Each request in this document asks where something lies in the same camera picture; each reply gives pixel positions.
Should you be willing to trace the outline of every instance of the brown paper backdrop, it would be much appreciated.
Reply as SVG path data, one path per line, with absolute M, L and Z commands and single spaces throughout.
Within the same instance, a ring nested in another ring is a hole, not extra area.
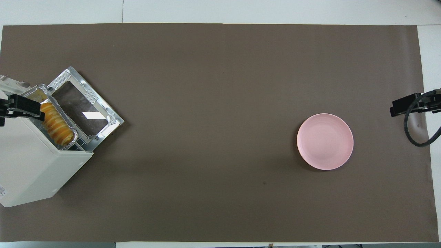
M 53 198 L 0 207 L 0 241 L 438 241 L 429 148 L 389 115 L 423 91 L 415 26 L 4 27 L 0 74 L 70 65 L 126 123 Z M 334 171 L 296 150 L 317 113 L 354 135 Z

